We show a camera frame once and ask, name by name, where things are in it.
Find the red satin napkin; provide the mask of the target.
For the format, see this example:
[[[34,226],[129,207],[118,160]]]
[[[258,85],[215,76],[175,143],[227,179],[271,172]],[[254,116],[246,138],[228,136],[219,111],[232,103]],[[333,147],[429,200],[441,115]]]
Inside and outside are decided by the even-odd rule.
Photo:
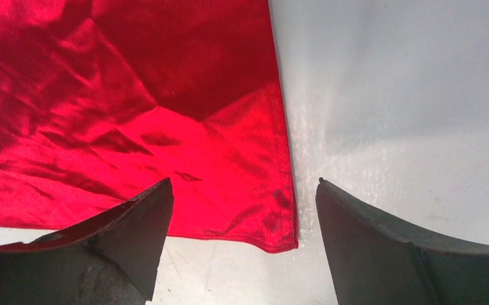
[[[267,1],[0,1],[0,227],[170,178],[168,234],[298,247]]]

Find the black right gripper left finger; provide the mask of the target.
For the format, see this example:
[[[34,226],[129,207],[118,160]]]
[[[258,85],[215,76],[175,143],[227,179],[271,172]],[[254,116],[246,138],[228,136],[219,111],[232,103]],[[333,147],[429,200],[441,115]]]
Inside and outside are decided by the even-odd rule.
[[[164,179],[65,229],[0,245],[0,304],[145,304],[173,204]]]

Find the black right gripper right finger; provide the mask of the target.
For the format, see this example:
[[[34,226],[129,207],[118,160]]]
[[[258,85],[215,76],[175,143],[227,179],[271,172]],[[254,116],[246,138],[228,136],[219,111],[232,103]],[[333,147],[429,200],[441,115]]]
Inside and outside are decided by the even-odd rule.
[[[339,304],[489,304],[489,245],[412,224],[325,179],[316,207]]]

